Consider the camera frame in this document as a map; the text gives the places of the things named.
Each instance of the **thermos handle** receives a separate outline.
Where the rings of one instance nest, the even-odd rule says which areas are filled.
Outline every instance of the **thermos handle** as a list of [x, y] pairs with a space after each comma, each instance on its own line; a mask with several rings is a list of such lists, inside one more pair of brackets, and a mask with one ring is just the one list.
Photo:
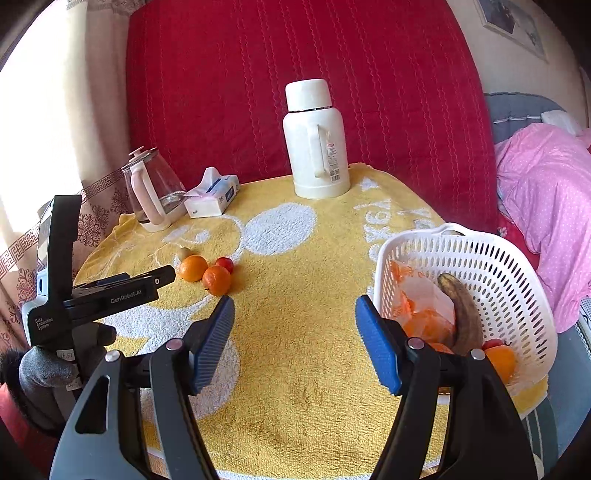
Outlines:
[[156, 202], [160, 204], [160, 200], [144, 165], [131, 174], [131, 187], [150, 223], [160, 225], [164, 222], [165, 217], [160, 213], [156, 205]]
[[314, 177], [318, 179], [326, 173], [322, 157], [322, 144], [320, 143], [320, 126], [318, 124], [308, 125], [308, 147], [310, 149], [312, 168], [314, 168]]

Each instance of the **white pillow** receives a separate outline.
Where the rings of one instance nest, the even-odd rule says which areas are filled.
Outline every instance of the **white pillow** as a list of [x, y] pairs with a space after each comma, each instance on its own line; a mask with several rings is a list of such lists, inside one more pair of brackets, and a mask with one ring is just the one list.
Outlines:
[[581, 126], [577, 123], [577, 121], [570, 116], [568, 113], [563, 112], [562, 110], [552, 110], [550, 112], [543, 112], [542, 113], [542, 122], [545, 124], [554, 125], [555, 127], [560, 127], [563, 130], [566, 130], [569, 134], [580, 135], [583, 131]]

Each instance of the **red quilted bedspread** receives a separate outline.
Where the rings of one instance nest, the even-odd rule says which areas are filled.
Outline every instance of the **red quilted bedspread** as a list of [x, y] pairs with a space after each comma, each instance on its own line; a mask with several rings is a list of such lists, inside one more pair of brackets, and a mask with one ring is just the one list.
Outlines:
[[132, 145], [159, 147], [188, 188], [210, 165], [243, 183], [289, 174], [284, 88], [318, 77], [349, 162], [495, 231], [488, 113], [445, 0], [153, 0], [129, 25]]

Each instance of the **brown banana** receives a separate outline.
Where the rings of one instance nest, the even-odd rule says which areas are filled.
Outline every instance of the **brown banana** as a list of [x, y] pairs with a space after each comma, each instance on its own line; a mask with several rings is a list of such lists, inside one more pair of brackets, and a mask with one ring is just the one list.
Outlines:
[[456, 355], [466, 355], [473, 348], [482, 347], [482, 323], [472, 295], [451, 273], [439, 275], [437, 284], [451, 298], [456, 312], [456, 336], [452, 351]]

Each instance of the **yellow towel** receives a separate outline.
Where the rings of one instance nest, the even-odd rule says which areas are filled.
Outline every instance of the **yellow towel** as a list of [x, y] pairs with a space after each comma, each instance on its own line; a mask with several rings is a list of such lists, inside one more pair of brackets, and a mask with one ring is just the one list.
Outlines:
[[[246, 184], [221, 217], [188, 216], [148, 233], [133, 216], [88, 258], [77, 283], [178, 264], [189, 247], [236, 262], [236, 322], [212, 384], [192, 400], [215, 467], [227, 479], [367, 476], [399, 400], [380, 386], [355, 326], [387, 237], [442, 223], [397, 179], [363, 165], [336, 199], [295, 196], [291, 177]], [[177, 279], [160, 299], [106, 319], [126, 355], [149, 352], [205, 318], [216, 299]], [[158, 450], [151, 402], [146, 436]], [[437, 408], [426, 467], [437, 464], [447, 407]]]

